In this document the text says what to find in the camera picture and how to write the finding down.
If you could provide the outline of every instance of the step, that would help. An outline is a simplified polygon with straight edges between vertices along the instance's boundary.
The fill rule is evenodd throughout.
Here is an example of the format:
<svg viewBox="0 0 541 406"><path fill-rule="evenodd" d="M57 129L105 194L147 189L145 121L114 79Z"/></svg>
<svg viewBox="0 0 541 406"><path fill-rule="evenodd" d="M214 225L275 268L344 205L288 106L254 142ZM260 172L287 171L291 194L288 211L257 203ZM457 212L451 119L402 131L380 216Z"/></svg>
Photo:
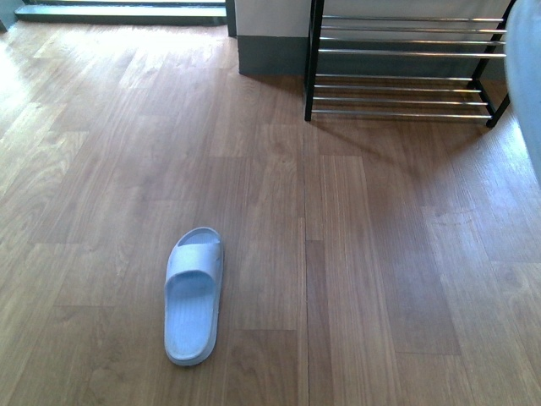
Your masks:
<svg viewBox="0 0 541 406"><path fill-rule="evenodd" d="M224 25L225 6L179 5L25 5L15 11L23 21L46 23L133 24L133 25Z"/></svg>
<svg viewBox="0 0 541 406"><path fill-rule="evenodd" d="M45 6L223 7L226 0L35 0L28 3Z"/></svg>

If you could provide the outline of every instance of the slipper strap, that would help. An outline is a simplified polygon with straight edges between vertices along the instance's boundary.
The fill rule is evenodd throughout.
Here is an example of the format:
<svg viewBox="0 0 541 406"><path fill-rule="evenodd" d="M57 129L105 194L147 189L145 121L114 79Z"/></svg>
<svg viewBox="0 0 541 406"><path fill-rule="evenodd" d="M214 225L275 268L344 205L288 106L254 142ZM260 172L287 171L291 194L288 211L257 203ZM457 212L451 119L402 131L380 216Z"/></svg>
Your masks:
<svg viewBox="0 0 541 406"><path fill-rule="evenodd" d="M220 243L187 244L175 247L167 264L166 283L175 275L199 271L218 281L218 264L221 258Z"/></svg>

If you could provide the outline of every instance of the wooden floor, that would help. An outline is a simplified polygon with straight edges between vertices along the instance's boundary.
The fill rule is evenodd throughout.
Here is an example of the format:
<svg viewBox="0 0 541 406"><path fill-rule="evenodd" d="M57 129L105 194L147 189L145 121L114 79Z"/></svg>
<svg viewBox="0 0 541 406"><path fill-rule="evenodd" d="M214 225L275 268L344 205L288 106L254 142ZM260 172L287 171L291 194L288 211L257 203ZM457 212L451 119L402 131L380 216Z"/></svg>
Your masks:
<svg viewBox="0 0 541 406"><path fill-rule="evenodd" d="M303 121L226 27L0 36L0 405L541 404L541 192L512 112ZM163 348L180 236L226 264Z"/></svg>

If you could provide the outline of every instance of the rack shelf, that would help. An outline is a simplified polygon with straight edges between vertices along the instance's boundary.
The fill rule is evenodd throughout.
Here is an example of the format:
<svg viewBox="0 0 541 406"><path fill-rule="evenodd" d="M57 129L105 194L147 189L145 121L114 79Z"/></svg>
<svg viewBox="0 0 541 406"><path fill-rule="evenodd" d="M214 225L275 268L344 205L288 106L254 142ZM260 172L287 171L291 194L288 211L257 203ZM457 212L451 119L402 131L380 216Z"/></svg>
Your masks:
<svg viewBox="0 0 541 406"><path fill-rule="evenodd" d="M502 38L514 3L509 3L501 19L397 18L324 15L325 0L313 0L304 76L305 120L310 121L313 113L459 118L485 119L487 126L494 127L509 105L509 96L496 107L481 76L490 60L505 58ZM468 59L476 60L477 66L469 77L323 74L318 73L320 56L399 58L406 63Z"/></svg>

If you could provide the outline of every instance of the slipper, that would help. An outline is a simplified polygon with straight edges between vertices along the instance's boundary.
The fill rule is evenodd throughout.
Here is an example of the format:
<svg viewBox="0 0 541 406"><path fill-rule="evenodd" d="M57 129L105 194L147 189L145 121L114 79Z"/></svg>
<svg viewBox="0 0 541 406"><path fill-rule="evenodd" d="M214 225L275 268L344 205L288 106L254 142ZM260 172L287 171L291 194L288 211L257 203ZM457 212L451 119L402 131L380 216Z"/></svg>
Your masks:
<svg viewBox="0 0 541 406"><path fill-rule="evenodd" d="M203 362L216 343L223 243L212 228L186 233L173 248L165 284L166 353L177 365Z"/></svg>

